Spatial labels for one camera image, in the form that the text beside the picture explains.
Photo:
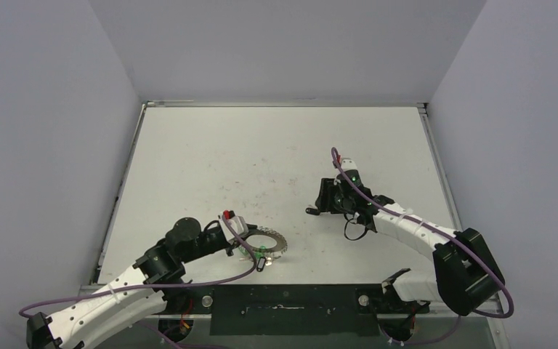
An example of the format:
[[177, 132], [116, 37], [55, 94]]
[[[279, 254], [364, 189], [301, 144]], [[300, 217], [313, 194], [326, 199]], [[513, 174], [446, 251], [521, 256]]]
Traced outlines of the metal disc with keyrings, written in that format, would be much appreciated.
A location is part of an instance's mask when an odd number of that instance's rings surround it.
[[250, 228], [241, 238], [251, 247], [261, 249], [267, 257], [280, 258], [288, 250], [287, 239], [272, 228]]

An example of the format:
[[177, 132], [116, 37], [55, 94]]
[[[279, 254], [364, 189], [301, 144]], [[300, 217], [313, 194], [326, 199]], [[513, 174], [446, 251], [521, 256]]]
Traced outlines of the key with green tag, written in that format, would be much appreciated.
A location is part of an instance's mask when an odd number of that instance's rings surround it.
[[258, 249], [256, 247], [251, 247], [251, 251], [253, 252], [254, 257], [252, 257], [248, 253], [248, 250], [244, 246], [238, 247], [238, 251], [242, 254], [242, 257], [240, 258], [241, 260], [253, 261], [266, 257], [266, 254], [261, 249]]

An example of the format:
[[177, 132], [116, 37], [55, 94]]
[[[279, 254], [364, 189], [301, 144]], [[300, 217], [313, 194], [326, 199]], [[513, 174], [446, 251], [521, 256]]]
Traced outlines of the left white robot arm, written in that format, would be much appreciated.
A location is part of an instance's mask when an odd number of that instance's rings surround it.
[[107, 338], [167, 310], [187, 305], [185, 264], [243, 242], [252, 229], [232, 211], [202, 229], [192, 217], [178, 220], [166, 235], [100, 290], [51, 314], [32, 315], [28, 348], [95, 348]]

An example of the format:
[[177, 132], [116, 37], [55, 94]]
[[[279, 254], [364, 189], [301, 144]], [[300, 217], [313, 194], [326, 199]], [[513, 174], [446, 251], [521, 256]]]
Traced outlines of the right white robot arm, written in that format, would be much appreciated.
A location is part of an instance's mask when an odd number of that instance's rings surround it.
[[321, 179], [315, 205], [307, 213], [341, 214], [347, 223], [393, 238], [432, 262], [432, 272], [403, 268], [382, 282], [381, 301], [392, 312], [410, 302], [442, 302], [467, 316], [478, 313], [494, 295], [509, 293], [480, 232], [433, 224], [388, 196], [372, 194], [356, 169]]

